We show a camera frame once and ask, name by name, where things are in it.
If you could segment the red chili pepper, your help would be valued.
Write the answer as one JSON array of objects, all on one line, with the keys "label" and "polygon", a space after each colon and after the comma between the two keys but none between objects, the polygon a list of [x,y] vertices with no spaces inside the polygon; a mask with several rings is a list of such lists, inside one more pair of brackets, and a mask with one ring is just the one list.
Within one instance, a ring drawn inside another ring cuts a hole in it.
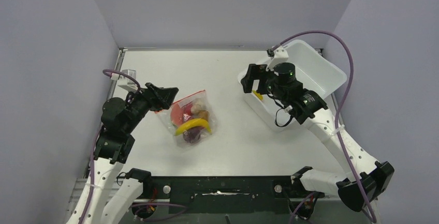
[{"label": "red chili pepper", "polygon": [[193,106],[192,104],[187,104],[183,107],[183,121],[184,122],[187,122],[192,118],[192,116],[193,116],[192,111],[191,111],[192,106]]}]

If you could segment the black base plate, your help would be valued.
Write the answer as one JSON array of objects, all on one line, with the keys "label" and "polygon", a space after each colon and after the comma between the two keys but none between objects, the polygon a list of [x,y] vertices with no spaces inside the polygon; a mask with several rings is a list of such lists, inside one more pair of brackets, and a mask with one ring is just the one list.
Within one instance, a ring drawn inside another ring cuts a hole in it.
[{"label": "black base plate", "polygon": [[289,176],[153,176],[139,199],[155,197],[155,202],[172,206],[134,203],[130,211],[147,220],[162,210],[168,214],[288,214],[309,194]]}]

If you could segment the beige ginger piece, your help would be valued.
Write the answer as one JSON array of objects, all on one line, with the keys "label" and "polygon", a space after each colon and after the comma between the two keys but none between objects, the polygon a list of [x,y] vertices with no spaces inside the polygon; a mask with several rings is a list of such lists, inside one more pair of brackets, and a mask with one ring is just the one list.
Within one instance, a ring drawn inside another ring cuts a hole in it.
[{"label": "beige ginger piece", "polygon": [[201,99],[196,99],[192,102],[192,106],[190,108],[192,115],[197,115],[201,111],[205,111],[205,110],[206,110],[206,105],[204,101],[202,101]]}]

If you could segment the yellow star fruit slice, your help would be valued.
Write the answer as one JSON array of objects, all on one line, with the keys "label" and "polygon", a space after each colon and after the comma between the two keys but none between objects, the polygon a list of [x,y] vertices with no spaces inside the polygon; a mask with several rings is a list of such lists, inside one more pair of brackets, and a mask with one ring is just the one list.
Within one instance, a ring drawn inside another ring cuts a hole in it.
[{"label": "yellow star fruit slice", "polygon": [[252,91],[252,93],[260,100],[260,101],[263,101],[264,100],[264,97],[260,94],[260,93],[258,93],[258,92],[256,92],[256,91]]}]

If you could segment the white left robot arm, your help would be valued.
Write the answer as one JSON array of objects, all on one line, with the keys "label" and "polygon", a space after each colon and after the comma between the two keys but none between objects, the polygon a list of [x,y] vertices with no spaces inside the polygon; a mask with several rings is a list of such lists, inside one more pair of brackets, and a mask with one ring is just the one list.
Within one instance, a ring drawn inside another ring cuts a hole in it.
[{"label": "white left robot arm", "polygon": [[102,107],[101,125],[90,154],[90,172],[80,198],[67,223],[118,223],[140,196],[155,206],[158,191],[151,172],[132,168],[113,197],[112,186],[128,160],[135,138],[132,132],[149,112],[170,109],[177,87],[141,86],[127,72],[104,69],[103,74],[120,82],[125,98],[112,97]]}]

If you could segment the watermelon slice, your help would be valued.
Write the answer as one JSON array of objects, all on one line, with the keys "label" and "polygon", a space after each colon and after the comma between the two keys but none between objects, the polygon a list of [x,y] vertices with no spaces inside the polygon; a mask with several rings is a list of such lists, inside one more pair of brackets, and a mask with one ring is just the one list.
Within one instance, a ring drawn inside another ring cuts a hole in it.
[{"label": "watermelon slice", "polygon": [[184,110],[179,106],[178,103],[174,103],[172,105],[170,111],[170,120],[176,127],[180,127],[184,123]]}]

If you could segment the clear zip top bag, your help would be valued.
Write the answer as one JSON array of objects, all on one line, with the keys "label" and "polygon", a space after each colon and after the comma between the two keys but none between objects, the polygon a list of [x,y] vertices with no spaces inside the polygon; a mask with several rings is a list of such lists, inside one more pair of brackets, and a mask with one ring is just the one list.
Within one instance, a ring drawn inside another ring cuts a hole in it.
[{"label": "clear zip top bag", "polygon": [[207,91],[197,91],[155,113],[178,146],[193,146],[215,134],[218,121]]}]

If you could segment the white plastic tub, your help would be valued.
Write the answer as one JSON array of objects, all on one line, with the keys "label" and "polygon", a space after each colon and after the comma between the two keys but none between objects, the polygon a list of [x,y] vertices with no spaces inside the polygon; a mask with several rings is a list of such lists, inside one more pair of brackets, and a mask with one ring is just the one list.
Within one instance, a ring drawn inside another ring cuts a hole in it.
[{"label": "white plastic tub", "polygon": [[[302,40],[293,40],[283,45],[288,54],[288,62],[296,67],[298,81],[304,88],[315,91],[321,98],[326,99],[340,86],[347,82],[347,75],[333,63],[323,58],[314,48]],[[274,132],[281,132],[285,127],[280,125],[289,120],[290,115],[278,111],[279,106],[267,96],[260,100],[254,93],[243,94],[243,100]]]}]

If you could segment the purple onion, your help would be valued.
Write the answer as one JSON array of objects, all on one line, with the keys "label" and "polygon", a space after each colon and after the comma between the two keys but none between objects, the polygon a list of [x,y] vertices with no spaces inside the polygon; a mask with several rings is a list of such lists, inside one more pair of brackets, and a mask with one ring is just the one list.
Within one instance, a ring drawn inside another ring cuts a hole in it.
[{"label": "purple onion", "polygon": [[189,144],[197,143],[200,139],[203,127],[193,127],[183,132],[183,139]]}]

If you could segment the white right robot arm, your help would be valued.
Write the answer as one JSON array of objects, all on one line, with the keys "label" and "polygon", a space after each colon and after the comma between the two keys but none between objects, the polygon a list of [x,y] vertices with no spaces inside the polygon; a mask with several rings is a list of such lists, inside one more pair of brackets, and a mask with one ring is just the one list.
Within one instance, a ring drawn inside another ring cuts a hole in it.
[{"label": "white right robot arm", "polygon": [[310,191],[337,195],[349,209],[360,212],[386,190],[394,167],[387,161],[379,162],[353,139],[326,102],[297,80],[294,64],[283,62],[273,69],[250,64],[241,80],[246,93],[252,91],[254,80],[259,82],[257,93],[273,99],[290,120],[318,138],[344,171],[336,174],[303,167],[291,176],[295,195],[303,197]]}]

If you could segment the yellow banana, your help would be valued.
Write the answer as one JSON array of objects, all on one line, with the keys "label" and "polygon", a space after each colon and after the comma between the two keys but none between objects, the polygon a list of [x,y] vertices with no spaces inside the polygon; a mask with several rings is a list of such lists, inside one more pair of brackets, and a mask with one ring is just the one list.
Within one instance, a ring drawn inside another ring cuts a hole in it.
[{"label": "yellow banana", "polygon": [[209,132],[209,133],[212,132],[212,130],[210,128],[210,124],[207,120],[202,119],[202,118],[195,118],[195,119],[189,120],[189,121],[183,123],[181,126],[179,126],[176,129],[174,135],[175,136],[182,135],[185,131],[188,131],[189,129],[194,128],[194,127],[202,127],[204,129],[206,129],[207,132]]}]

